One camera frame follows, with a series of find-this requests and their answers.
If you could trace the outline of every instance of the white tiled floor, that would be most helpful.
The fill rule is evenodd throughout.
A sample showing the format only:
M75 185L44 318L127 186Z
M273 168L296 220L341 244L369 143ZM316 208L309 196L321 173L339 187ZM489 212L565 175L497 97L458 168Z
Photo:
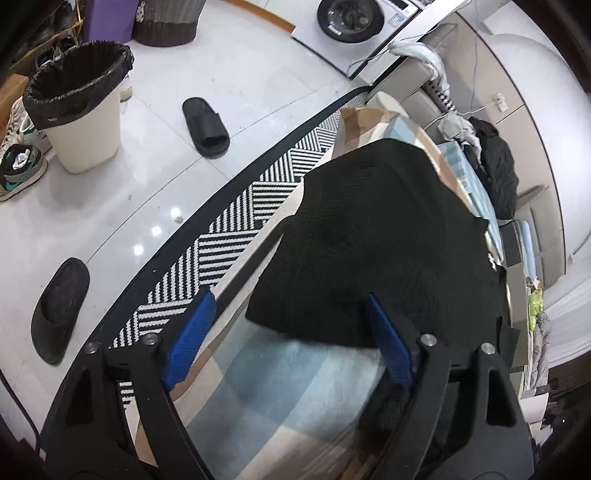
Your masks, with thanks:
M0 367L38 427L78 350L138 270L183 219L252 160L354 85L278 27L209 0L197 38L173 48L132 42L134 95L121 109L116 157L70 175L56 158L33 187L0 205ZM194 149L181 110L202 96L232 143L221 158ZM141 245L143 253L134 254ZM59 367L30 339L31 315L57 267L83 260L90 289ZM32 441L0 388L0 413Z

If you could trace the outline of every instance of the black slipper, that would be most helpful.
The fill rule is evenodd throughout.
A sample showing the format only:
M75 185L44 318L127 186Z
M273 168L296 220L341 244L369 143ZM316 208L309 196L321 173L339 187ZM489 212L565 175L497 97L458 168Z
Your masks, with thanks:
M90 275L82 260L68 258L43 290L31 322L35 350L50 365L64 358Z
M217 157L230 146L230 135L219 113L200 97L187 98L183 113L197 151L204 157Z

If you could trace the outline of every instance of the black garbage bag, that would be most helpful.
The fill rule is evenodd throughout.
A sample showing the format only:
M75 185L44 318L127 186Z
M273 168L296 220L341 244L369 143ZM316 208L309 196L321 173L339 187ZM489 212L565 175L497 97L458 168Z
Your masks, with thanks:
M69 124L94 110L133 63L127 45L112 40L83 43L41 67L22 103L38 130Z

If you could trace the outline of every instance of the blue gripper pad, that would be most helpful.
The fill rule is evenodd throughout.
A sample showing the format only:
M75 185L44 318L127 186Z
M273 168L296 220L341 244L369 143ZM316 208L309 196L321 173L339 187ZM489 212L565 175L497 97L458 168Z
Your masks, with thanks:
M182 382L189 374L189 368L195 360L195 355L209 331L216 316L216 299L208 291L194 312L191 314L185 328L178 336L177 342L168 353L168 368L162 380L168 390Z
M410 354L388 315L373 295L368 297L367 311L375 342L392 379L396 384L412 388L414 376Z

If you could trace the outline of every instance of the cable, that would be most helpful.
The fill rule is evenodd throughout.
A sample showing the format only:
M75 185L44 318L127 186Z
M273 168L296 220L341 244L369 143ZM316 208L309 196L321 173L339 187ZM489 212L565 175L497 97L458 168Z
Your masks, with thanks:
M351 63L349 63L349 66L347 67L347 72L345 73L345 75L348 77L349 76L349 70L351 69L351 67L353 65L357 65L358 63L363 63L365 61L371 61L371 60L376 60L378 58L380 58L382 55L384 55L385 53L390 51L390 47L392 46L393 43L395 42L399 42L399 41L405 41L405 40L410 40L411 38L419 38L419 37L424 37L425 35L431 33L432 31L434 31L439 25L435 25L431 30L429 30L427 33L421 33L419 35L413 35L412 37L406 37L406 38L400 38L400 39L395 39L392 40L389 44L388 47L386 48L386 50L384 50L383 52L380 53L376 53L376 55L370 55L369 57L366 57L364 59L361 60L356 60L356 61L352 61Z
M485 106L481 106L480 108L478 108L478 109L476 109L476 110L472 110L471 112L464 112L464 113L462 113L462 112L458 112L458 111L455 111L455 110L454 110L454 112L456 112L458 115L461 115L461 116L464 116L464 115L471 115L471 114L473 114L473 113L478 113L478 112L480 112L481 110L484 110L485 108L489 108L490 106L493 106L493 105L496 105L496 101L494 101L494 102L492 102L492 103L488 103L488 104L487 104L487 105L485 105ZM447 116L447 115L448 115L448 114L450 114L450 113L451 113L451 112L448 112L448 113L446 113L445 115L438 116L438 117L437 117L435 120L433 120L433 122L431 122L431 123L430 123L430 124L428 124L428 125L427 125L425 128L423 128L423 130L426 130L426 129L427 129L427 128L429 128L431 125L433 125L433 124L434 124L434 123L435 123L437 120L441 120L442 118L444 118L445 116Z
M29 426L33 430L33 435L35 436L35 460L37 460L39 458L39 451L41 449L41 441L40 441L40 437L39 437L39 430L37 430L37 427L35 427L35 424L33 423L33 420L29 416L28 412L25 410L25 407L22 406L21 401L18 399L17 395L14 393L14 390L8 384L8 380L6 380L6 377L4 376L4 373L2 372L2 369L0 369L0 381L4 385L4 388L6 388L6 391L8 392L8 394L14 400L14 403L17 404L17 407L21 410L21 413L24 415L24 417L27 420Z

